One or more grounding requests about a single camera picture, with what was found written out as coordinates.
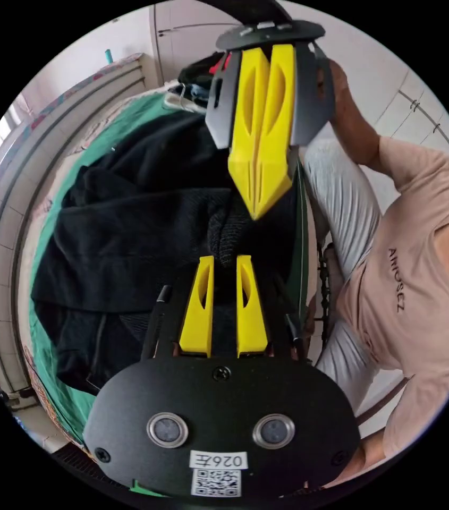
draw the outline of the pink t-shirt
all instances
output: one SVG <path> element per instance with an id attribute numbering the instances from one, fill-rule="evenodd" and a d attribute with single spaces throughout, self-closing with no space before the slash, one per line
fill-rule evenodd
<path id="1" fill-rule="evenodd" d="M 433 243 L 449 224 L 449 156 L 382 137 L 380 162 L 401 196 L 337 309 L 381 368 L 411 378 L 385 428 L 389 456 L 425 430 L 449 395 L 449 274 Z"/>

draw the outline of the green bedsheet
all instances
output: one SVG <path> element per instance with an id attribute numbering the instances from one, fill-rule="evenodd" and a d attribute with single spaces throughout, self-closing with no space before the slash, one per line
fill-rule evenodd
<path id="1" fill-rule="evenodd" d="M 154 118 L 168 115 L 174 111 L 175 110 L 164 106 L 163 93 L 138 98 L 91 143 L 86 151 L 82 153 L 76 164 L 69 171 L 58 194 L 53 200 L 53 204 L 40 233 L 37 251 L 31 268 L 29 295 L 31 295 L 38 265 L 44 254 L 47 242 L 54 231 L 56 218 L 61 209 L 61 202 L 68 189 L 74 183 L 79 168 L 94 163 L 98 158 L 107 153 L 113 145 L 117 144 L 137 127 Z M 32 354 L 37 374 L 58 415 L 60 425 L 70 433 L 77 442 L 83 444 L 82 433 L 95 397 L 70 388 L 56 377 L 56 351 L 35 314 L 35 307 L 31 298 L 29 302 L 29 324 L 31 329 L 31 343 L 33 346 Z"/>
<path id="2" fill-rule="evenodd" d="M 58 194 L 54 198 L 52 207 L 40 233 L 37 251 L 31 268 L 30 295 L 38 265 L 44 254 L 47 242 L 54 231 L 57 215 L 61 209 L 61 202 L 68 189 L 74 183 L 79 168 L 83 165 L 91 165 L 137 127 L 153 118 L 167 115 L 174 111 L 175 110 L 168 109 L 164 106 L 163 93 L 138 98 L 91 143 L 85 152 L 82 153 L 76 164 L 69 171 Z M 299 307 L 301 319 L 303 319 L 306 312 L 308 262 L 306 200 L 304 193 L 301 192 L 303 189 L 303 179 L 300 170 L 296 173 L 295 181 L 299 182 L 298 213 L 295 250 L 288 288 L 293 301 L 297 303 Z M 82 433 L 95 397 L 63 384 L 56 377 L 56 351 L 35 314 L 35 307 L 31 298 L 29 303 L 29 322 L 33 346 L 33 359 L 35 361 L 37 374 L 56 411 L 60 425 L 70 433 L 77 442 L 83 444 Z"/>

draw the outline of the qr code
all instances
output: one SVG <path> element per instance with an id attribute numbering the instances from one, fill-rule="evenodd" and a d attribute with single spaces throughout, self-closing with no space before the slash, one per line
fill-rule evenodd
<path id="1" fill-rule="evenodd" d="M 240 470 L 195 469 L 192 475 L 193 496 L 236 498 L 241 495 Z"/>

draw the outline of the screw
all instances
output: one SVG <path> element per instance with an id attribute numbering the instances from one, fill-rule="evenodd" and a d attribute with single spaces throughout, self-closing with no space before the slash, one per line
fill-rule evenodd
<path id="1" fill-rule="evenodd" d="M 230 369 L 227 367 L 217 367 L 212 372 L 212 377 L 215 381 L 221 382 L 221 381 L 227 381 L 230 378 L 231 372 Z"/>
<path id="2" fill-rule="evenodd" d="M 95 456 L 106 464 L 111 461 L 111 456 L 103 448 L 95 448 Z"/>
<path id="3" fill-rule="evenodd" d="M 334 457 L 332 457 L 331 464 L 333 466 L 341 466 L 341 464 L 346 461 L 347 457 L 347 453 L 341 450 L 340 452 L 337 452 Z"/>

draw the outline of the label sticker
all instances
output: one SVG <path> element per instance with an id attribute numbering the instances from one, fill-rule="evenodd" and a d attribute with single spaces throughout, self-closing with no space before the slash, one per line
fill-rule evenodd
<path id="1" fill-rule="evenodd" d="M 193 469 L 247 469 L 247 452 L 216 453 L 191 450 L 189 467 Z"/>
<path id="2" fill-rule="evenodd" d="M 239 498 L 242 495 L 242 471 L 194 469 L 191 496 L 210 498 Z"/>

